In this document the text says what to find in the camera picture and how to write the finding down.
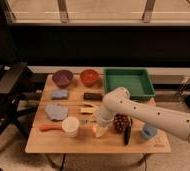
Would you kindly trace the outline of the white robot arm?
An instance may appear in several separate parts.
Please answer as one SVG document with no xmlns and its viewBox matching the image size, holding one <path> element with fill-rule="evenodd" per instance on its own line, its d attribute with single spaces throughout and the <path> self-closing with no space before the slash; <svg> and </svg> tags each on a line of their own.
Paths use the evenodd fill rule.
<svg viewBox="0 0 190 171">
<path fill-rule="evenodd" d="M 124 87 L 104 95 L 102 104 L 94 112 L 96 123 L 107 127 L 117 113 L 129 115 L 190 143 L 190 113 L 134 102 Z"/>
</svg>

